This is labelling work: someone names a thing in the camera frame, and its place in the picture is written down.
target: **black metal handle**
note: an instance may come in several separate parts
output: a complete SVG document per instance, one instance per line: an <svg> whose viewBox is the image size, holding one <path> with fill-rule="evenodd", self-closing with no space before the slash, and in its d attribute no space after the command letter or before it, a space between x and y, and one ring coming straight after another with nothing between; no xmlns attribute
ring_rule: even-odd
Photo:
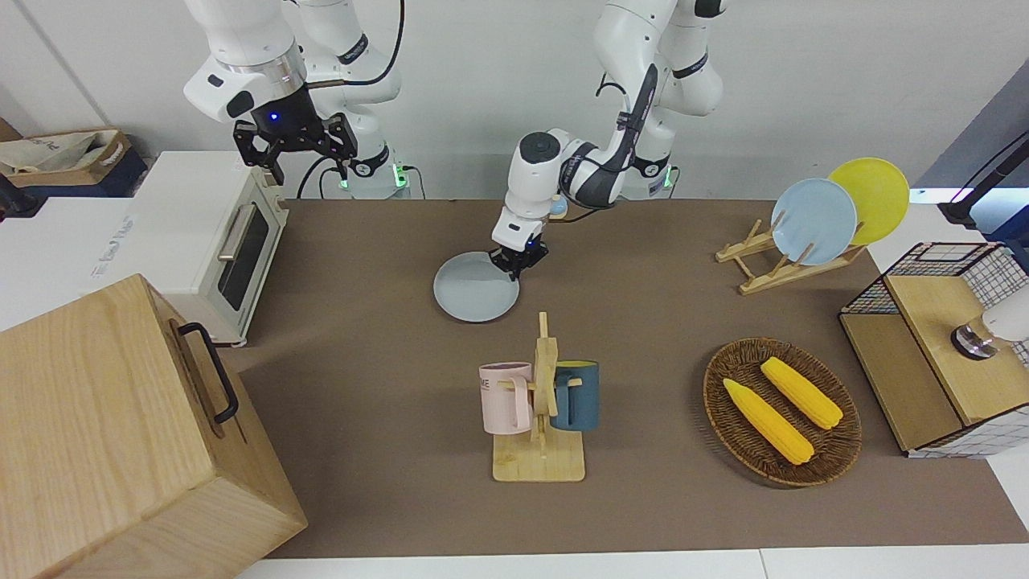
<svg viewBox="0 0 1029 579"><path fill-rule="evenodd" d="M199 332L201 337L204 338L204 346L207 347L207 353L211 356L214 369L218 372L218 379L221 381L221 388L225 390L225 400L228 401L228 407L215 414L214 422L220 425L228 421L240 409L240 400L236 398L236 391L233 390L233 384L228 381L225 367L221 365L221 359L218 358L218 353L214 350L214 342L211 341L211 335L207 333L207 328L204 328L199 322L183 324L179 326L178 331L179 336L185 336L190 332Z"/></svg>

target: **brown tabletop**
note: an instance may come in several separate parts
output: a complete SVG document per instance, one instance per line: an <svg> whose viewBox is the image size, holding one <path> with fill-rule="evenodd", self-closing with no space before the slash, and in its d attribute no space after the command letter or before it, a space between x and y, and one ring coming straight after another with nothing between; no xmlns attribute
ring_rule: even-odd
<svg viewBox="0 0 1029 579"><path fill-rule="evenodd" d="M293 203L250 346L223 351L311 522L272 556L1029 540L985 461L897 449L837 321L875 279L871 258L737 294L742 274L712 254L771 207L627 203L552 224L551 255L524 274L519 303L468 325L436 306L432 278L449 257L492 248L499 202ZM583 437L583 482L494 482L476 367L531 361L541 311L563 358L600 361L601 427ZM713 438L705 366L749 336L807 350L849 388L864 443L841 479L770 488Z"/></svg>

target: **mug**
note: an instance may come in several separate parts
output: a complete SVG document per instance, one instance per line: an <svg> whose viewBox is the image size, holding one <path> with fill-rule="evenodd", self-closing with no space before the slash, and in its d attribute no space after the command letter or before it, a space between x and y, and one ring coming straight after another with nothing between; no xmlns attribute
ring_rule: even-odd
<svg viewBox="0 0 1029 579"><path fill-rule="evenodd" d="M533 411L529 397L530 381L532 365L528 362L501 362L478 367L483 429L486 432L512 435L527 432L531 428Z"/></svg>
<svg viewBox="0 0 1029 579"><path fill-rule="evenodd" d="M582 381L569 386L573 378ZM562 360L554 375L558 415L551 426L562 431L587 432L600 424L600 365L588 360Z"/></svg>

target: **pink mug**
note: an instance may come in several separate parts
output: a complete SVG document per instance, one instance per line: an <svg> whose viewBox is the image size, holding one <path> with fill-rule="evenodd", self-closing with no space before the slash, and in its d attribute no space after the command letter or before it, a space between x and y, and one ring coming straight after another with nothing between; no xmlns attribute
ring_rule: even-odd
<svg viewBox="0 0 1029 579"><path fill-rule="evenodd" d="M529 430L532 425L529 381L532 381L532 365L528 362L501 362L478 367L486 432L512 435Z"/></svg>

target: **green indicator light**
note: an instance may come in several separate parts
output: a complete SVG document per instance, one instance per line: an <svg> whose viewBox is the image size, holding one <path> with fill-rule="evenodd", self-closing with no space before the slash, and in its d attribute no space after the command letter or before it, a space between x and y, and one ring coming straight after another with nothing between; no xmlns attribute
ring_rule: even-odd
<svg viewBox="0 0 1029 579"><path fill-rule="evenodd" d="M400 168L396 162L393 164L393 178L396 180L396 187L403 188L407 186L407 175L403 173L403 169Z"/></svg>

